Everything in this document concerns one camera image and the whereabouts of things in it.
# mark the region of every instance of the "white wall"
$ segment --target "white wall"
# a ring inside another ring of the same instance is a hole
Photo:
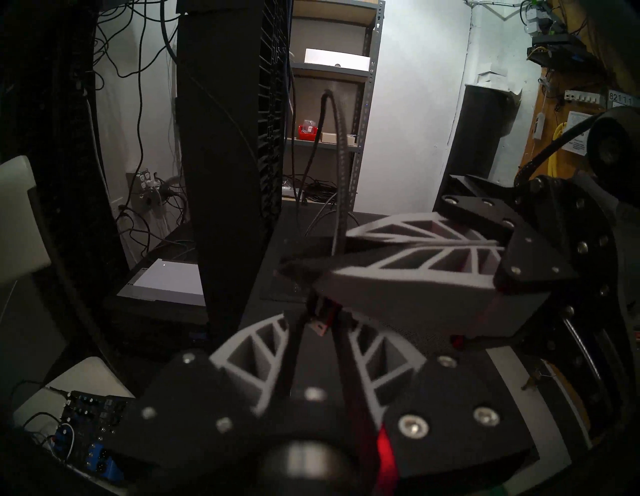
[[[438,187],[449,157],[449,151],[458,125],[458,117],[464,96],[464,85],[476,81],[478,65],[495,62],[507,69],[508,79],[522,88],[518,113],[511,132],[500,139],[489,179],[505,186],[513,185],[524,152],[529,128],[533,118],[534,106],[538,95],[540,66],[527,61],[527,47],[531,46],[531,37],[525,33],[518,8],[502,6],[475,6],[470,9],[471,30],[468,40],[467,60],[458,99],[456,119],[452,133],[447,141],[447,152],[440,167]],[[429,210],[433,208],[435,196],[431,199]]]
[[[136,5],[136,10],[142,12],[143,6]],[[165,12],[167,19],[175,17],[175,0],[167,0]],[[130,16],[131,11],[127,9],[124,14],[100,24],[100,27],[107,36],[111,36],[127,24]],[[147,6],[147,17],[160,19],[158,4]],[[143,21],[141,16],[134,14],[131,24],[109,42],[109,55],[118,66],[121,75],[138,69],[138,47],[140,46]],[[168,36],[171,36],[176,24],[177,21],[167,23]],[[142,67],[148,64],[163,46],[160,24],[148,20],[142,44]],[[175,85],[175,81],[171,81],[172,64],[170,65],[168,60],[170,59],[164,51],[153,65],[141,75],[143,112],[140,135],[144,149],[144,162],[141,170],[148,168],[152,174],[157,172],[162,179],[167,179],[178,173],[172,151],[175,149],[175,144],[170,96],[170,87],[172,84]],[[126,79],[120,79],[106,57],[103,57],[94,69],[104,78],[105,82],[104,89],[96,92],[97,119],[109,196],[112,203],[116,205],[124,203],[127,199],[129,184],[126,181],[125,172],[135,171],[140,160],[140,147],[136,134],[140,108],[138,77],[134,74]],[[100,79],[96,77],[96,87],[99,88],[101,84]],[[172,207],[167,207],[167,209],[165,217],[171,230],[175,227],[175,220],[179,212]],[[154,234],[162,237],[166,235],[164,221],[161,218],[156,218],[151,212],[145,217]],[[136,222],[138,228],[145,229],[138,219]],[[120,229],[129,228],[131,222],[122,220],[118,226]],[[146,235],[134,233],[133,236],[146,243]],[[128,236],[121,238],[125,240],[139,259],[141,247],[130,241]],[[131,263],[131,253],[128,250],[125,251]]]
[[[356,211],[431,210],[456,116],[470,18],[461,0],[387,0]]]

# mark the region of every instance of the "small box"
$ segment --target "small box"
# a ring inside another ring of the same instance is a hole
[[[321,141],[323,143],[338,143],[338,136],[334,132],[323,132]],[[353,134],[347,134],[347,145],[354,147],[356,145],[356,137]]]
[[[307,64],[331,65],[333,67],[369,71],[369,60],[369,57],[351,53],[330,52],[313,48],[308,48],[305,51],[305,63]]]

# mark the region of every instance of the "wooden board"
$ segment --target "wooden board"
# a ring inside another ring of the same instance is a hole
[[[559,0],[554,0],[552,3],[554,6],[559,6]],[[577,2],[569,3],[567,0],[564,0],[562,1],[562,6],[566,12],[569,32],[579,29],[585,19],[584,11],[580,8],[579,4]],[[554,13],[558,14],[560,18],[562,17],[561,9],[554,10]],[[615,50],[613,50],[611,46],[609,46],[607,42],[598,35],[596,30],[596,21],[589,20],[589,24],[579,34],[580,39],[586,45],[587,50],[591,53],[595,53],[604,61],[606,67],[610,71],[613,71],[615,81],[611,81],[607,84],[604,77],[589,74],[560,73],[555,71],[551,75],[551,83],[557,87],[557,92],[553,95],[547,95],[547,98],[545,98],[542,87],[538,90],[538,99],[536,100],[534,116],[531,122],[531,128],[529,129],[529,139],[527,140],[520,166],[530,161],[551,143],[557,125],[566,122],[570,111],[583,112],[587,114],[595,114],[604,111],[604,109],[594,105],[577,104],[575,102],[564,102],[564,104],[559,106],[556,111],[556,104],[559,100],[550,97],[561,95],[563,97],[562,100],[564,101],[565,90],[576,89],[591,93],[605,93],[607,88],[615,86],[625,93],[638,93],[639,87],[634,82],[629,71],[625,68],[621,58]],[[542,75],[545,75],[546,72],[547,70],[545,68],[541,70]],[[545,127],[542,139],[538,141],[534,140],[532,135],[536,123],[536,117],[539,112],[543,112],[545,114]],[[590,171],[586,157],[582,157],[578,154],[567,152],[565,150],[558,151],[556,157],[558,177],[571,177],[576,169]],[[548,161],[545,161],[531,177],[535,177],[539,174],[547,174],[547,167]]]
[[[341,3],[339,0],[336,3],[324,0],[295,0],[293,2],[293,16],[370,26],[376,18],[375,6],[378,2],[360,0],[360,3],[362,6],[347,2]]]

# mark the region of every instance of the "outlet plate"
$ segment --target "outlet plate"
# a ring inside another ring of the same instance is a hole
[[[131,179],[134,177],[133,172],[127,172],[127,187],[131,184]],[[154,192],[154,188],[147,186],[147,181],[152,180],[153,177],[149,172],[149,169],[141,170],[133,183],[131,189],[131,208],[139,214],[149,212],[156,207],[161,206],[159,193]]]

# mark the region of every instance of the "white paper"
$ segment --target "white paper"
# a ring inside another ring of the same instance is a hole
[[[564,132],[569,131],[574,125],[581,123],[583,120],[591,117],[589,114],[583,114],[581,112],[569,112],[569,117],[566,120],[566,127],[564,128]],[[565,146],[562,147],[563,150],[568,152],[573,152],[578,155],[582,155],[583,157],[587,154],[587,138],[589,137],[589,131],[582,133],[580,136],[572,139]]]

